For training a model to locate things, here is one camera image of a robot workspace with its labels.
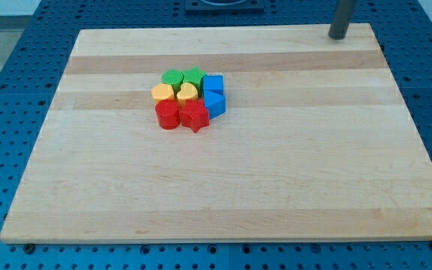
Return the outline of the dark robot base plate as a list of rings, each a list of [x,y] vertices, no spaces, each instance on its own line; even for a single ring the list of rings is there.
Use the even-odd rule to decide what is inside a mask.
[[[264,11],[264,0],[184,0],[184,9],[190,13],[227,11]]]

